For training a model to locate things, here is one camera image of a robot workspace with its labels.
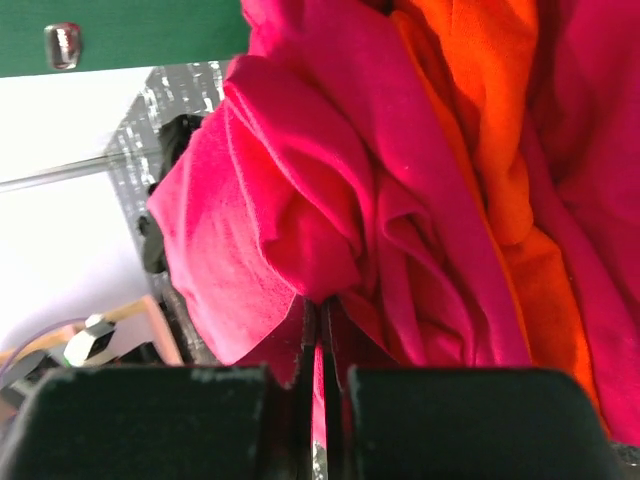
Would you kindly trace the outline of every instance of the reflective metal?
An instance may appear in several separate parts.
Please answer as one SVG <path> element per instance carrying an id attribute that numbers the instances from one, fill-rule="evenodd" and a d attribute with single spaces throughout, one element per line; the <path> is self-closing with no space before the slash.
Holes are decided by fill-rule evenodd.
<path id="1" fill-rule="evenodd" d="M 44 29 L 44 41 L 51 68 L 76 68 L 82 52 L 82 38 L 78 25 L 69 22 L 49 25 Z"/>

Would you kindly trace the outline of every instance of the metal rod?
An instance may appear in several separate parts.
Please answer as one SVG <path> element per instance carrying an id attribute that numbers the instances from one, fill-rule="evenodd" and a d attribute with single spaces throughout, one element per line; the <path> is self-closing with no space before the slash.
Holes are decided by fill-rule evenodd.
<path id="1" fill-rule="evenodd" d="M 149 155 L 158 153 L 159 150 L 139 150 L 131 152 L 132 157 L 137 155 Z M 0 181 L 0 193 L 21 190 L 23 188 L 37 187 L 48 183 L 70 180 L 78 177 L 85 177 L 95 173 L 106 172 L 109 168 L 120 166 L 126 162 L 127 155 L 112 154 L 101 155 L 99 157 L 87 158 L 79 162 L 61 165 L 59 167 L 47 168 L 29 175 L 24 175 L 10 180 Z"/>

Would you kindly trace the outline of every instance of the cable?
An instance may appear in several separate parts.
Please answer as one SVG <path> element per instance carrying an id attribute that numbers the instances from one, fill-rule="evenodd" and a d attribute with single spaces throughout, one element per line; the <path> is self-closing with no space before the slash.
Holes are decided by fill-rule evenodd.
<path id="1" fill-rule="evenodd" d="M 60 330 L 61 328 L 68 327 L 69 325 L 75 325 L 76 323 L 83 323 L 84 321 L 85 321 L 85 319 L 83 319 L 83 318 L 75 318 L 73 320 L 64 320 L 62 322 L 57 322 L 57 323 L 54 323 L 52 325 L 49 325 L 49 326 L 41 329 L 37 333 L 31 335 L 30 337 L 28 337 L 27 340 L 22 342 L 13 351 L 13 353 L 11 353 L 11 355 L 9 355 L 9 358 L 7 358 L 7 361 L 4 362 L 4 364 L 2 364 L 2 366 L 0 367 L 0 387 L 4 386 L 3 382 L 2 382 L 2 378 L 4 377 L 5 373 L 7 373 L 7 370 L 9 370 L 9 367 L 13 364 L 13 362 L 16 360 L 18 355 L 20 355 L 20 353 L 25 348 L 27 348 L 32 342 L 35 342 L 37 339 L 39 339 L 40 337 L 43 337 L 47 333 L 51 333 L 51 332 L 53 332 L 55 330 Z"/>

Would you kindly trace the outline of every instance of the orange cloth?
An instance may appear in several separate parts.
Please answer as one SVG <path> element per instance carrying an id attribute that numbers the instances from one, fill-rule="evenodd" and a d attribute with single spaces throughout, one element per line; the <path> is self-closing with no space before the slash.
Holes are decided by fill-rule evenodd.
<path id="1" fill-rule="evenodd" d="M 480 209 L 486 208 L 533 362 L 571 375 L 598 408 L 562 253 L 533 225 L 527 170 L 518 151 L 537 40 L 535 3 L 396 0 L 395 8 L 391 18 L 469 188 Z"/>

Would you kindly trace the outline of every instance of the fabric fold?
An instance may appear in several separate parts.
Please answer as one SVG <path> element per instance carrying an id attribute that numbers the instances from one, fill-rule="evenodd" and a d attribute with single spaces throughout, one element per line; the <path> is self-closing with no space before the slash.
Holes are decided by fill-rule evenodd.
<path id="1" fill-rule="evenodd" d="M 560 248 L 533 223 L 519 151 L 537 38 L 535 2 L 398 0 L 391 18 L 499 245 L 534 363 L 598 394 Z"/>
<path id="2" fill-rule="evenodd" d="M 547 5 L 541 21 L 555 26 L 544 38 L 554 55 L 536 64 L 532 122 L 558 195 L 615 282 L 640 341 L 640 5 L 563 0 Z"/>
<path id="3" fill-rule="evenodd" d="M 476 322 L 485 324 L 480 331 L 490 332 L 480 344 L 487 345 L 490 337 L 490 343 L 502 346 L 488 355 L 495 356 L 491 363 L 529 363 L 491 241 L 478 215 L 468 214 L 474 212 L 473 200 L 392 23 L 355 0 L 303 3 L 244 2 L 253 21 L 251 50 L 312 79 L 349 119 L 375 160 L 427 206 L 456 287 L 479 315 Z M 351 28 L 354 22 L 358 28 Z M 423 126 L 428 142 L 408 135 L 407 124 Z M 507 338 L 517 341 L 524 354 L 519 359 L 507 353 L 514 346 Z"/>
<path id="4" fill-rule="evenodd" d="M 533 122 L 524 123 L 522 152 L 540 226 L 563 245 L 593 352 L 602 415 L 615 441 L 640 445 L 640 344 L 630 314 L 593 245 L 555 191 Z"/>

